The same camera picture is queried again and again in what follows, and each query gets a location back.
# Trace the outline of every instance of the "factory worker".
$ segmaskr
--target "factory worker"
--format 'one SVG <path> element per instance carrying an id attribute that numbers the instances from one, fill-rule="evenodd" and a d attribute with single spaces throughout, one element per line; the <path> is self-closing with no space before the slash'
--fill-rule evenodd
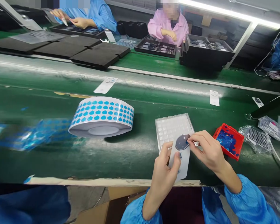
<path id="1" fill-rule="evenodd" d="M 224 159 L 219 141 L 208 132 L 201 131 L 193 134 L 187 142 L 192 153 L 225 184 L 224 192 L 227 202 L 240 223 L 280 223 L 280 219 L 267 204 L 258 187 L 243 175 L 237 175 Z M 199 142 L 203 151 L 198 149 L 194 142 Z M 127 206 L 120 223 L 231 223 L 223 210 L 219 194 L 212 188 L 172 189 L 181 160 L 177 152 L 174 155 L 172 168 L 168 168 L 167 163 L 171 152 L 168 148 L 170 147 L 172 147 L 172 142 L 163 145 L 159 157 L 155 160 L 150 189 L 145 195 Z M 195 195 L 191 195 L 189 193 L 191 191 L 194 191 Z"/>
<path id="2" fill-rule="evenodd" d="M 147 27 L 151 36 L 178 47 L 189 34 L 188 23 L 180 12 L 177 0 L 162 0 L 161 8 L 157 9 Z"/>
<path id="3" fill-rule="evenodd" d="M 100 31 L 109 29 L 117 33 L 117 22 L 115 21 L 109 6 L 104 0 L 88 0 L 90 8 L 78 8 L 80 0 L 72 0 L 72 5 L 77 8 L 59 8 L 51 11 L 57 22 L 62 24 L 62 18 L 72 22 L 75 26 L 85 29 L 88 26 L 98 28 Z M 60 0 L 61 7 L 68 7 L 69 1 Z"/>

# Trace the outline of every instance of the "woman in pink jacket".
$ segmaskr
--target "woman in pink jacket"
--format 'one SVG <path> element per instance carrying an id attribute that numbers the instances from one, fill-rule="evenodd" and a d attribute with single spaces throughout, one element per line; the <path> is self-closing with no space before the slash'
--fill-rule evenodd
<path id="1" fill-rule="evenodd" d="M 160 41 L 180 46 L 189 34 L 186 18 L 181 14 L 178 3 L 162 1 L 162 9 L 157 9 L 148 23 L 148 32 Z"/>

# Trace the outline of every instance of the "red container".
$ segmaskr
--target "red container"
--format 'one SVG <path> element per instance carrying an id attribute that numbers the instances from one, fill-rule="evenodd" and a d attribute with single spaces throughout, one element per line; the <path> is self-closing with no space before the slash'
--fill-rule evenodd
<path id="1" fill-rule="evenodd" d="M 229 133 L 230 135 L 233 135 L 233 138 L 236 140 L 236 144 L 234 145 L 236 152 L 235 155 L 233 155 L 231 152 L 229 152 L 226 148 L 224 148 L 221 145 L 222 151 L 225 155 L 228 155 L 229 157 L 235 159 L 236 161 L 240 158 L 240 151 L 242 150 L 243 142 L 244 142 L 244 136 L 238 133 L 233 127 L 228 126 L 227 124 L 223 123 L 222 126 L 218 127 L 215 134 L 214 139 L 217 139 L 218 135 L 220 134 L 221 130 L 223 130 L 226 133 Z"/>

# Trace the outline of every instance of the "white bottle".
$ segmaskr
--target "white bottle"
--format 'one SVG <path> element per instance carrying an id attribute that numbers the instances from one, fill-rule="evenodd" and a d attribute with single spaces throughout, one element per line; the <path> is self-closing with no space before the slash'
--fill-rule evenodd
<path id="1" fill-rule="evenodd" d="M 109 29 L 104 29 L 108 40 L 112 43 L 116 42 L 113 33 Z"/>

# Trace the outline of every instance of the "pink sleeve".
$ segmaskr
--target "pink sleeve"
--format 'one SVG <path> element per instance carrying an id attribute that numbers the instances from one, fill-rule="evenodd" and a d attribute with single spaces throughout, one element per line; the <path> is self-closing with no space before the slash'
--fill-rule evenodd
<path id="1" fill-rule="evenodd" d="M 161 32 L 162 26 L 161 26 L 161 19 L 158 15 L 158 10 L 155 12 L 153 18 L 149 20 L 147 28 L 150 36 L 153 36 L 160 40 L 164 38 Z"/>

